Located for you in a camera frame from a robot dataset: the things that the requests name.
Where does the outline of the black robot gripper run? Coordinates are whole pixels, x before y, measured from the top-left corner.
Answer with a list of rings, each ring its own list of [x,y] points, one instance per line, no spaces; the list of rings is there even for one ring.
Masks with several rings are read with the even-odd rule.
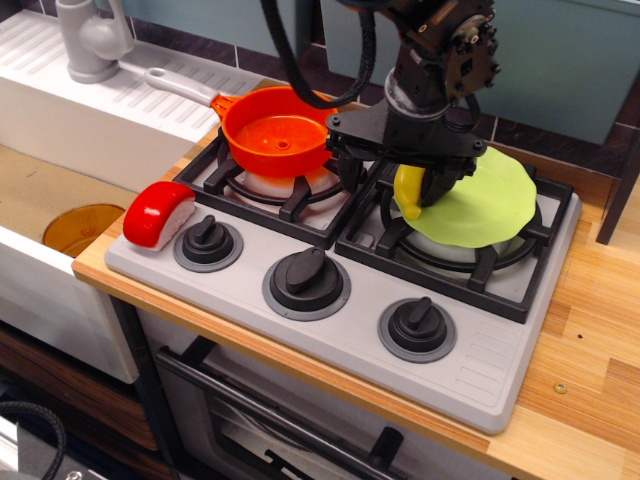
[[[445,125],[444,119],[406,116],[383,100],[327,119],[327,149],[337,160],[345,191],[355,193],[366,179],[366,162],[381,161],[425,168],[418,205],[434,205],[455,184],[475,170],[487,146],[472,133]]]

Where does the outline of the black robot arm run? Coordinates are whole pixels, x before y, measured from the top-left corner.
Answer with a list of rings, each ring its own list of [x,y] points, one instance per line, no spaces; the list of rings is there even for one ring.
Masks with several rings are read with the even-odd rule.
[[[374,106],[328,118],[327,148],[345,190],[356,190],[362,165],[381,160],[424,169],[418,203],[430,206],[475,172],[485,143],[477,91],[500,67],[490,1],[349,1],[367,15],[379,12],[396,27],[398,56]]]

